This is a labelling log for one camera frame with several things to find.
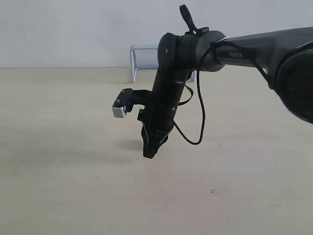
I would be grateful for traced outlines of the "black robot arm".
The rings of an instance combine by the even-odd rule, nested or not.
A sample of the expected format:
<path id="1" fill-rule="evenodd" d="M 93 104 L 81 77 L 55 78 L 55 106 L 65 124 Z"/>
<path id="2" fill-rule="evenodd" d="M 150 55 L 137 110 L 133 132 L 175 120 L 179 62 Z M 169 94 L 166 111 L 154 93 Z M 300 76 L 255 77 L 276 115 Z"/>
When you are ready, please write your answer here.
<path id="1" fill-rule="evenodd" d="M 143 156 L 153 158 L 176 127 L 174 117 L 189 74 L 225 65 L 256 68 L 285 107 L 313 120 L 313 29 L 294 28 L 227 38 L 203 28 L 199 34 L 167 33 L 158 45 L 158 69 L 148 101 L 138 114 Z"/>

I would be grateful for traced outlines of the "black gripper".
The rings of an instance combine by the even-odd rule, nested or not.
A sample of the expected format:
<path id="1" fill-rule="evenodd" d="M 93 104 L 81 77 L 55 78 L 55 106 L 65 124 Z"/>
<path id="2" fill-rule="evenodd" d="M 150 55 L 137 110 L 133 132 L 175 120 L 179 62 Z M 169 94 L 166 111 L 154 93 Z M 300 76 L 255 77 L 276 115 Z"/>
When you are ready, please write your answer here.
<path id="1" fill-rule="evenodd" d="M 148 103 L 144 108 L 141 129 L 143 157 L 152 159 L 168 141 L 169 132 L 174 127 L 172 119 L 188 77 L 188 70 L 157 70 Z"/>

